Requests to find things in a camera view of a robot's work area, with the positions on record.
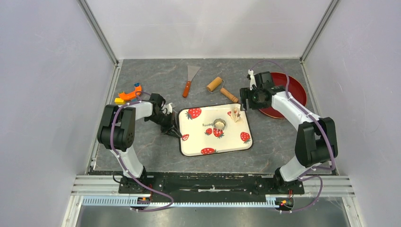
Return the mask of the wooden dough roller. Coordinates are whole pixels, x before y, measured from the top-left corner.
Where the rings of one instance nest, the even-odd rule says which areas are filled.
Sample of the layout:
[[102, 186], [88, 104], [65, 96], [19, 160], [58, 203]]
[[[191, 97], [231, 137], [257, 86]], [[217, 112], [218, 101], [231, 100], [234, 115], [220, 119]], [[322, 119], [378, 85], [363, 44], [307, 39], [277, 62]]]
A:
[[229, 92], [226, 88], [224, 88], [225, 81], [221, 77], [214, 78], [207, 86], [207, 90], [210, 93], [214, 93], [219, 91], [222, 95], [227, 97], [233, 103], [239, 103], [239, 98]]

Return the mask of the white strawberry print tray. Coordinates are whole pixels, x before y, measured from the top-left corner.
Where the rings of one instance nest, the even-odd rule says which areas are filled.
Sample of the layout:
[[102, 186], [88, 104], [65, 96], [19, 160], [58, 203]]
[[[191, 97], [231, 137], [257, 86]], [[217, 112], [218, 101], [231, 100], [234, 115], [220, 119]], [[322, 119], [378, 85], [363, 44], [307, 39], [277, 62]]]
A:
[[[253, 139], [246, 113], [240, 104], [224, 104], [183, 109], [178, 113], [182, 134], [180, 152], [187, 157], [248, 150]], [[225, 123], [224, 130], [214, 123]]]

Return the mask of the dark red round plate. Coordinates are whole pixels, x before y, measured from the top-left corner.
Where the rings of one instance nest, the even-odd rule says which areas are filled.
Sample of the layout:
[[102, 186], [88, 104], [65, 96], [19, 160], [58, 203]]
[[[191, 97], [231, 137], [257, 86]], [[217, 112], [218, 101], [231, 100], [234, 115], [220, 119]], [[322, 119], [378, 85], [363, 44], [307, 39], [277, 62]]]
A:
[[[271, 72], [270, 73], [273, 79], [273, 82], [276, 86], [284, 86], [287, 83], [287, 77], [284, 73], [279, 73], [279, 72]], [[303, 106], [306, 106], [307, 104], [307, 93], [305, 88], [301, 85], [299, 81], [297, 81], [295, 78], [289, 76], [289, 87], [288, 91], [291, 93], [291, 95]], [[280, 114], [277, 110], [274, 110], [272, 107], [268, 108], [263, 108], [259, 109], [259, 111], [271, 118], [275, 119], [285, 119], [285, 117]]]

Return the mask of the metal scraper with wooden handle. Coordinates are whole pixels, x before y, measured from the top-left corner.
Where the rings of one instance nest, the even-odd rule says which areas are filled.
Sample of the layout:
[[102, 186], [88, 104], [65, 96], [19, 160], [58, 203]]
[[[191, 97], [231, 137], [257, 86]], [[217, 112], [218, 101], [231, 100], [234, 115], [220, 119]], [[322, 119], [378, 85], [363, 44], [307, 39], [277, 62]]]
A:
[[188, 78], [187, 78], [187, 82], [185, 84], [185, 88], [183, 90], [183, 98], [186, 98], [189, 94], [190, 91], [190, 87], [192, 84], [192, 80], [193, 78], [196, 76], [196, 74], [198, 73], [198, 71], [200, 70], [200, 67], [198, 66], [187, 66], [187, 72], [188, 72]]

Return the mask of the beige dough piece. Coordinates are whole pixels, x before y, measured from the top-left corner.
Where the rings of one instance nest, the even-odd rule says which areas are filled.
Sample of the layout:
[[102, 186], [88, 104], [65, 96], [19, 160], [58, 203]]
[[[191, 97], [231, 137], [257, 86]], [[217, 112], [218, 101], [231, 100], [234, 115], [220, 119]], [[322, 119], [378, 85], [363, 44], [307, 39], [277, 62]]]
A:
[[216, 122], [216, 123], [214, 123], [214, 127], [217, 128], [217, 129], [219, 129], [219, 130], [224, 130], [224, 128], [225, 128], [225, 123], [223, 123], [223, 122]]

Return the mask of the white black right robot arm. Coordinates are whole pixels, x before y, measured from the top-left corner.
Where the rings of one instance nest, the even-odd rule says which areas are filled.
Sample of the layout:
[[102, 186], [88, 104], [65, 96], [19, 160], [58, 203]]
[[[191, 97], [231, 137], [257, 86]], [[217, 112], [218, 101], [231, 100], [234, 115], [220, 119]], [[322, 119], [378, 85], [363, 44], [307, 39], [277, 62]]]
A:
[[276, 86], [270, 72], [255, 74], [248, 71], [248, 87], [240, 89], [241, 110], [271, 107], [280, 112], [296, 129], [294, 157], [278, 168], [273, 187], [285, 193], [295, 180], [306, 180], [310, 171], [322, 169], [321, 164], [331, 162], [328, 170], [335, 169], [337, 137], [334, 120], [322, 118], [300, 104], [288, 91], [288, 86]]

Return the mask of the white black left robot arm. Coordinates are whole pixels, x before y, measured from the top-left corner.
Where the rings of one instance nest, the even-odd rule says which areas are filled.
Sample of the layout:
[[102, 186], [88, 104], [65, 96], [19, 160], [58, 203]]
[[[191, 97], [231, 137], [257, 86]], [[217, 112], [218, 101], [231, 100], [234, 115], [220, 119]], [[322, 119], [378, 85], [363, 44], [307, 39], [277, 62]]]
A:
[[123, 105], [108, 104], [104, 107], [97, 141], [113, 153], [123, 175], [132, 178], [131, 188], [137, 193], [143, 193], [148, 188], [148, 180], [143, 177], [145, 167], [133, 148], [138, 120], [159, 125], [164, 135], [181, 138], [182, 134], [172, 104], [167, 103], [160, 94], [152, 93], [148, 100], [139, 99]]

